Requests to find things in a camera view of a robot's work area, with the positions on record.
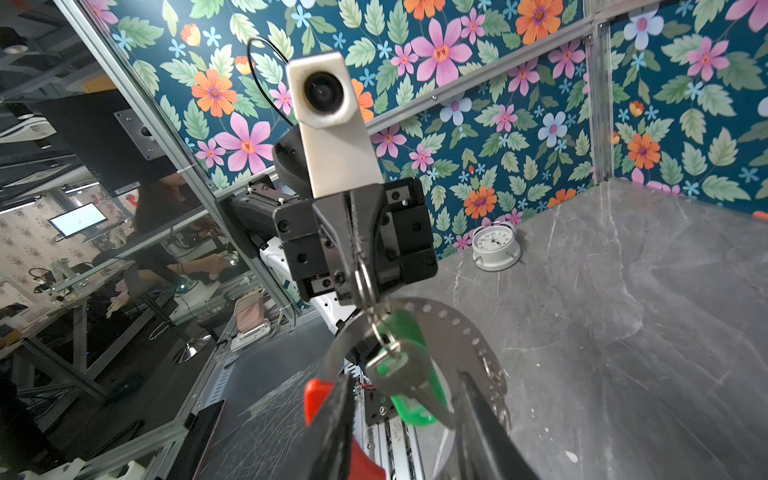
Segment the green capped key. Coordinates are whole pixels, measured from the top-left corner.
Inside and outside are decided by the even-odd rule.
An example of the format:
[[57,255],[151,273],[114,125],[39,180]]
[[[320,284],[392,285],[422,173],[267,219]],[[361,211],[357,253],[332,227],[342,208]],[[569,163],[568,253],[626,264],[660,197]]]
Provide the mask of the green capped key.
[[405,423],[416,427],[441,423],[453,429],[453,413],[415,316],[395,311],[375,332],[387,343],[366,365],[373,385],[392,400]]

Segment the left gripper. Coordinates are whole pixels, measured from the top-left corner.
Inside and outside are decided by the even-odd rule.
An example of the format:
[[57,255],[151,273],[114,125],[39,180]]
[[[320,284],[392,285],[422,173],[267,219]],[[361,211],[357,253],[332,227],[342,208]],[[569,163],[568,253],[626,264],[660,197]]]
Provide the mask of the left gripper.
[[430,212],[415,178],[285,204],[273,219],[305,301],[334,293],[344,305],[367,306],[438,270]]

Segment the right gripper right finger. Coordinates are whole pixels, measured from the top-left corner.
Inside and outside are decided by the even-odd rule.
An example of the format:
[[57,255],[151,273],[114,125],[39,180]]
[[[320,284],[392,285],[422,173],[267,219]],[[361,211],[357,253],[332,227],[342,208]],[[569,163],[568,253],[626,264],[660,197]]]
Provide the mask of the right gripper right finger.
[[460,373],[454,404],[458,479],[538,479],[495,416],[474,379]]

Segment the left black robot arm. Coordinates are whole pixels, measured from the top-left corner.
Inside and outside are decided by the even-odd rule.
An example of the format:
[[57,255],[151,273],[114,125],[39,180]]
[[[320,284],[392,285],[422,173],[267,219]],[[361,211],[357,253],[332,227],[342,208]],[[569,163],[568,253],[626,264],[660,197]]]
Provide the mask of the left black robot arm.
[[226,220],[247,253],[281,242],[284,265],[302,300],[332,294],[365,308],[438,270],[429,210],[414,178],[362,180],[338,192],[311,190],[300,129],[276,144],[277,172],[295,195],[257,183],[223,199]]

